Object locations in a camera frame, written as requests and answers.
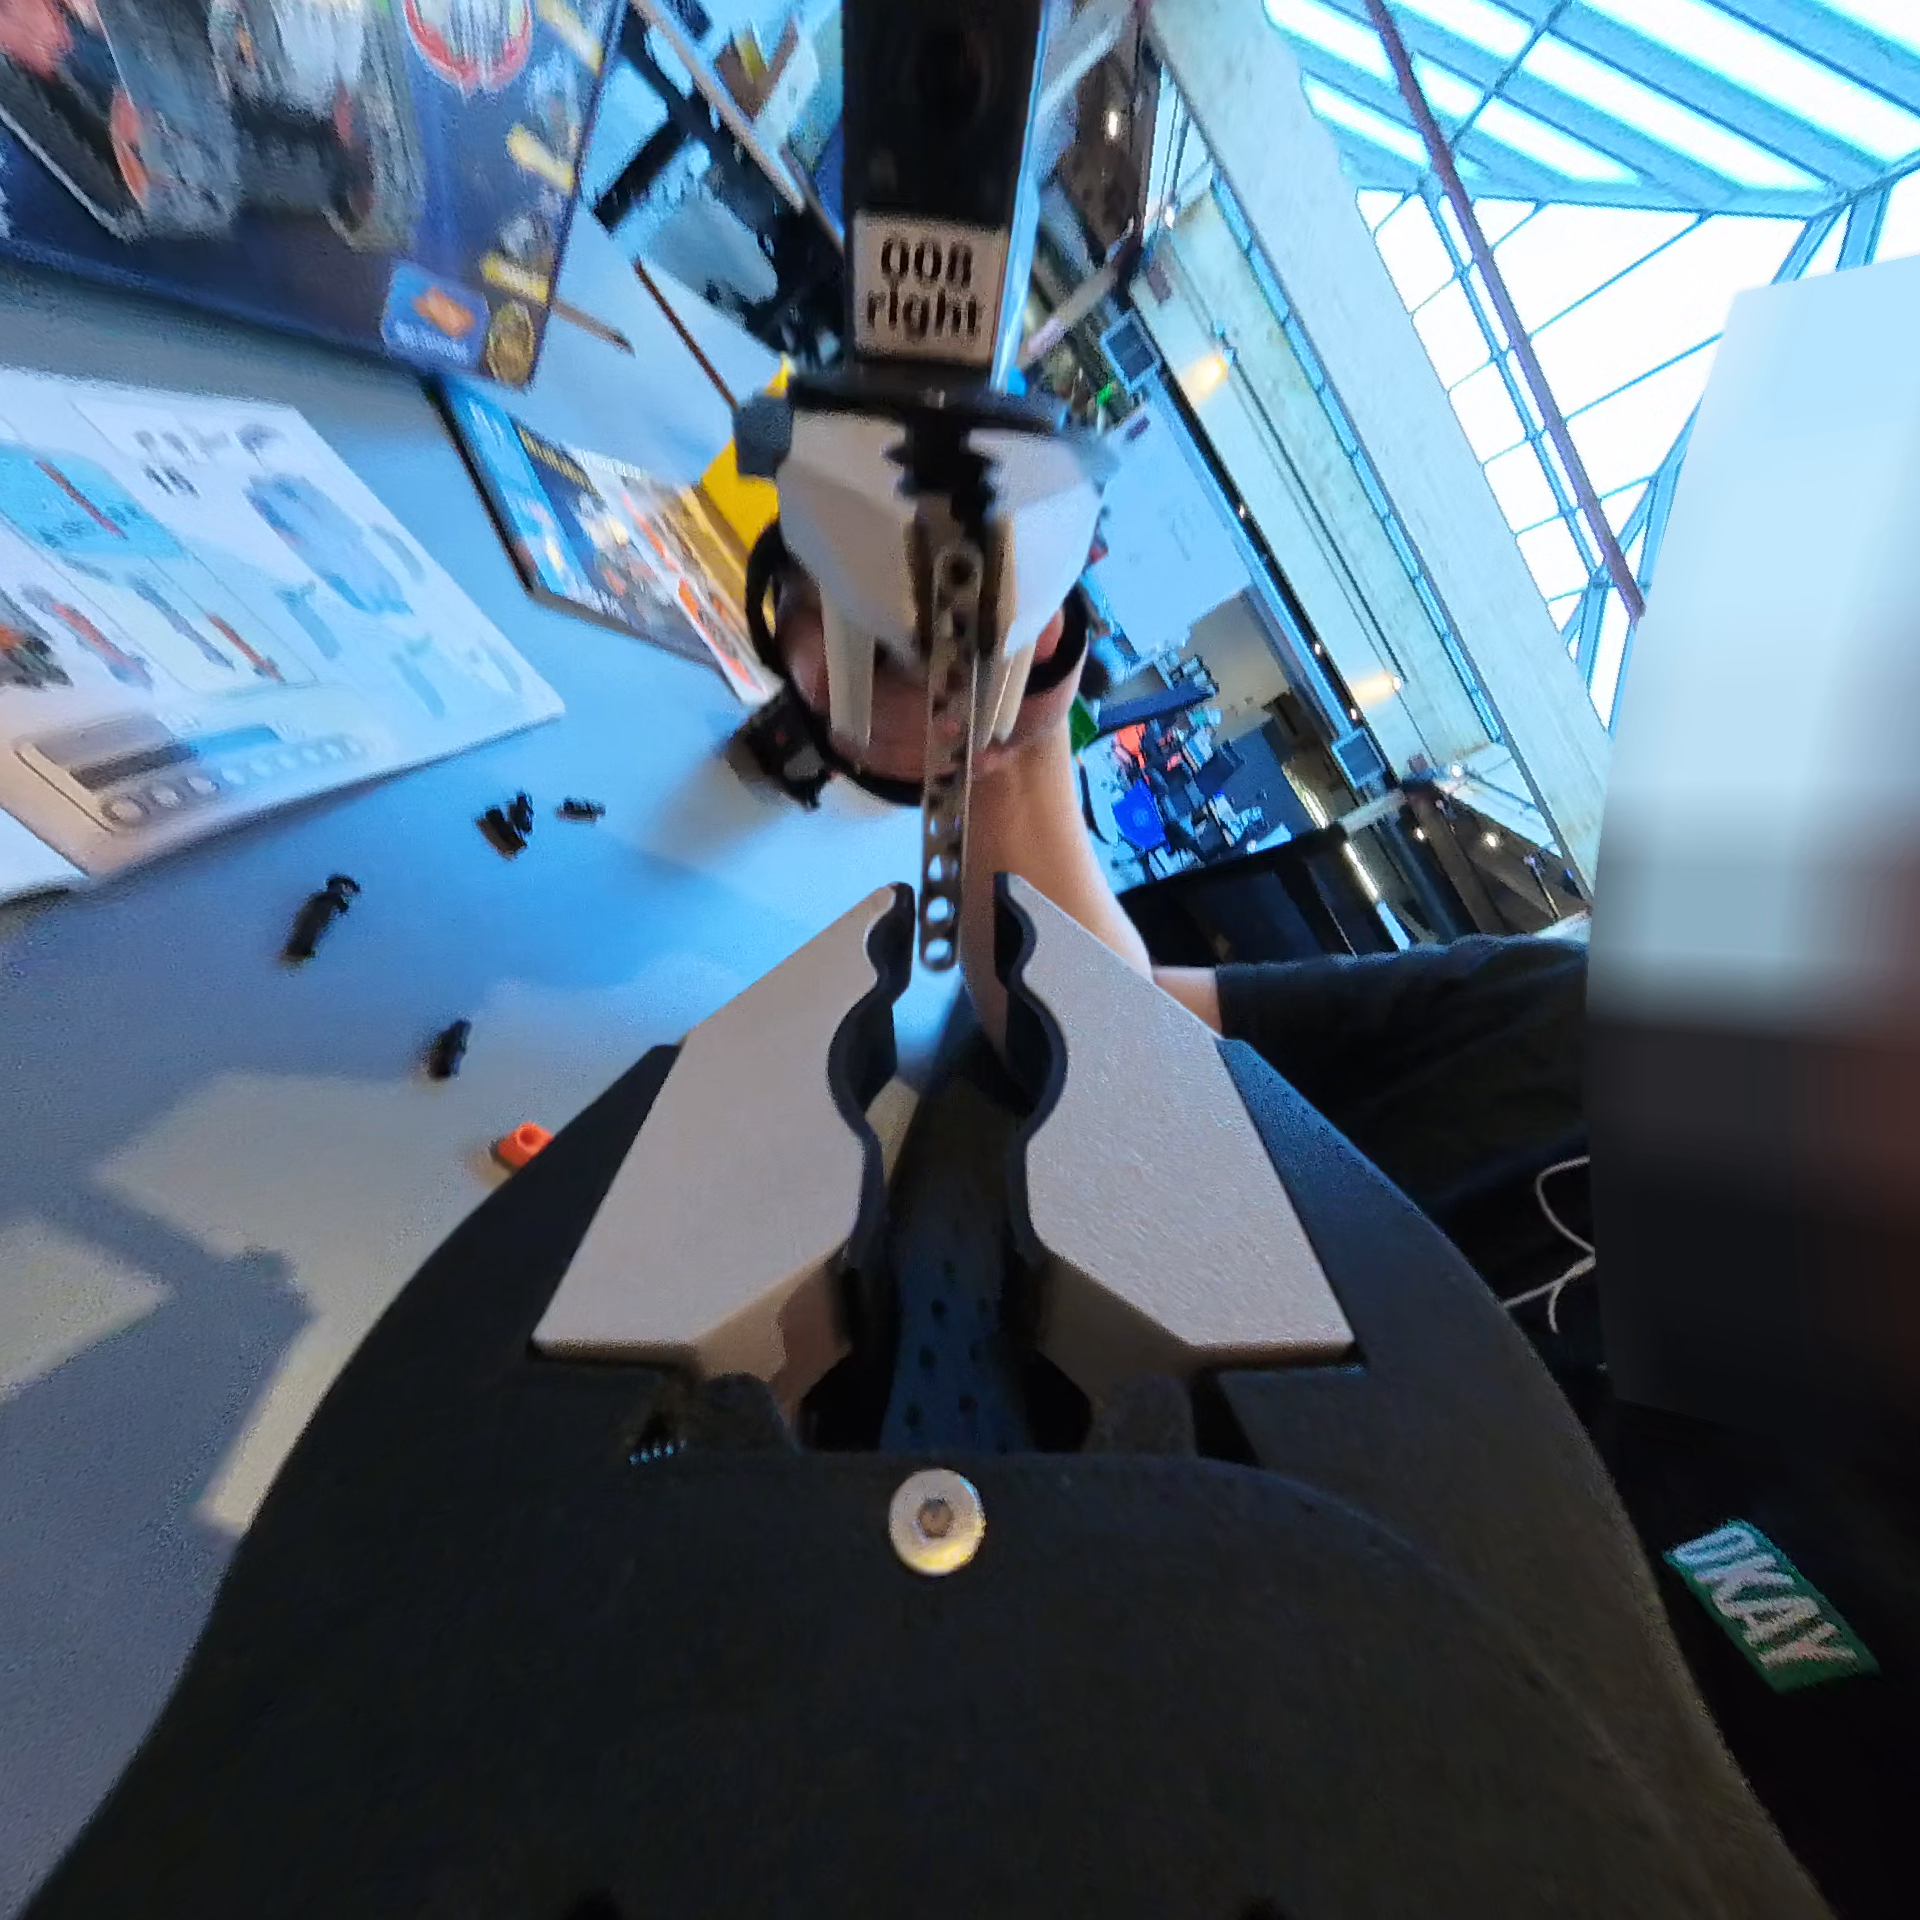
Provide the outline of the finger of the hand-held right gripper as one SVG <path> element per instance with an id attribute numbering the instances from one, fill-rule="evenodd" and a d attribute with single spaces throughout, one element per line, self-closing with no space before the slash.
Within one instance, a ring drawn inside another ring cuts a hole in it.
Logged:
<path id="1" fill-rule="evenodd" d="M 921 673 L 905 426 L 870 413 L 792 421 L 778 468 L 783 540 L 824 596 L 830 726 L 865 749 L 873 740 L 878 660 Z"/>
<path id="2" fill-rule="evenodd" d="M 1088 562 L 1113 455 L 1105 441 L 982 441 L 976 451 L 991 483 L 976 740 L 1002 745 L 1041 635 Z"/>

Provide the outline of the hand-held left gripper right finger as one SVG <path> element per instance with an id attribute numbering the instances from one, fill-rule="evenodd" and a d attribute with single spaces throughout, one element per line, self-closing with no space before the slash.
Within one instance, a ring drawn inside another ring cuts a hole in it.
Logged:
<path id="1" fill-rule="evenodd" d="M 1018 876 L 995 883 L 995 940 L 1038 1354 L 1079 1389 L 1352 1359 L 1211 1027 Z"/>

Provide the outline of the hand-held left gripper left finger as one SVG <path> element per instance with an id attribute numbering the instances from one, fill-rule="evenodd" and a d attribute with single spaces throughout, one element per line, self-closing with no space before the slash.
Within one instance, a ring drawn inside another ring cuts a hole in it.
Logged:
<path id="1" fill-rule="evenodd" d="M 535 1349 L 817 1386 L 860 1342 L 882 1242 L 873 1102 L 897 1081 L 916 903 L 886 884 L 690 1029 Z"/>

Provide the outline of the grey perforated toy beam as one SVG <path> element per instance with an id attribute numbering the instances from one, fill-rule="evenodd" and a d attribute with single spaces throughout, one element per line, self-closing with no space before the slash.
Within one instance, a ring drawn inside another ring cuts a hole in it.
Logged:
<path id="1" fill-rule="evenodd" d="M 962 531 L 929 551 L 929 684 L 921 781 L 919 965 L 959 967 L 976 733 L 984 557 Z"/>

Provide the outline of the black perforated toy panel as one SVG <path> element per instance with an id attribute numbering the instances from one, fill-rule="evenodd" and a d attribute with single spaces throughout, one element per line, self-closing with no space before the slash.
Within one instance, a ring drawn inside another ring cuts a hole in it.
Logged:
<path id="1" fill-rule="evenodd" d="M 878 1451 L 1007 1455 L 1035 1446 L 1010 1275 L 1016 1085 L 976 1030 L 945 1047 L 889 1185 L 897 1357 Z"/>

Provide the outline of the person's right forearm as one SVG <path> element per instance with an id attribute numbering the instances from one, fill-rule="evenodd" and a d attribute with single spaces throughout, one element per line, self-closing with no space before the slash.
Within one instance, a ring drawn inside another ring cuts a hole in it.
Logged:
<path id="1" fill-rule="evenodd" d="M 1132 974 L 1151 978 L 1216 1035 L 1224 1033 L 1211 970 L 1155 967 L 1126 917 L 1083 821 L 1071 722 L 1054 717 L 993 747 L 979 764 L 966 843 L 960 955 L 976 1022 L 1004 1052 L 1007 990 L 998 974 L 995 883 L 1024 879 Z"/>

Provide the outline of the grey desk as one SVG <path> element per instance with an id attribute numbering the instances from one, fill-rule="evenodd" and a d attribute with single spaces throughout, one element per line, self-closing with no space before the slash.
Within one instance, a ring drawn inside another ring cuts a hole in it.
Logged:
<path id="1" fill-rule="evenodd" d="M 174 1687 L 336 1374 L 562 1126 L 887 879 L 916 818 L 724 761 L 707 670 L 535 604 L 395 369 L 6 266 L 6 359 L 294 405 L 562 697 L 555 724 L 6 905 L 2 1900 L 19 1915 Z M 526 791 L 519 858 L 476 828 Z M 568 801 L 603 803 L 566 823 Z M 362 897 L 281 963 L 327 876 Z M 462 1071 L 426 1044 L 471 1019 Z"/>

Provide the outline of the yellow storage bin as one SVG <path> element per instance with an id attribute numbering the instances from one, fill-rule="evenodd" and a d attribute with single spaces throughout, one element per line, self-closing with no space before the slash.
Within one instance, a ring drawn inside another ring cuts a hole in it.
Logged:
<path id="1" fill-rule="evenodd" d="M 752 548 L 780 517 L 778 484 L 740 467 L 734 438 L 704 468 L 698 491 L 708 517 L 740 548 Z"/>

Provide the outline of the small colourful booklet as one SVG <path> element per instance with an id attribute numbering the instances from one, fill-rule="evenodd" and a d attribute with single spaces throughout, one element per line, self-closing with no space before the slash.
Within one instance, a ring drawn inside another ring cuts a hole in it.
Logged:
<path id="1" fill-rule="evenodd" d="M 538 604 L 707 666 L 748 708 L 775 697 L 748 554 L 700 486 L 550 438 L 467 380 L 441 380 L 438 405 Z"/>

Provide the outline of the person's black shirt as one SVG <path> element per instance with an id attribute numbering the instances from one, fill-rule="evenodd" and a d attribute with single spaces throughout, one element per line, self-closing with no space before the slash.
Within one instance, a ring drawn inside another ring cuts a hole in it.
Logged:
<path id="1" fill-rule="evenodd" d="M 1216 972 L 1224 1035 L 1263 1053 L 1451 1236 L 1587 1427 L 1672 1629 L 1746 1781 L 1839 1915 L 1919 1915 L 1916 1477 L 1616 1398 L 1592 1242 L 1583 945 L 1466 940 Z M 1743 1522 L 1878 1670 L 1777 1692 L 1666 1561 Z"/>

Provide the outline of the open instruction manual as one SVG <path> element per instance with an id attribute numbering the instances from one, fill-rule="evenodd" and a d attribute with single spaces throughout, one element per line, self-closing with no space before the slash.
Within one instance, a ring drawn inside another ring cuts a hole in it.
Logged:
<path id="1" fill-rule="evenodd" d="M 297 409 L 6 369 L 6 903 L 562 713 Z"/>

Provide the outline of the blue toy kit box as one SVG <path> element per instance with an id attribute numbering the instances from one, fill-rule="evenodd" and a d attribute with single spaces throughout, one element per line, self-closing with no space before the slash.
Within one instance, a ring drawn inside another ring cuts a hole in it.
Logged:
<path id="1" fill-rule="evenodd" d="M 530 383 L 612 2 L 6 2 L 6 255 Z"/>

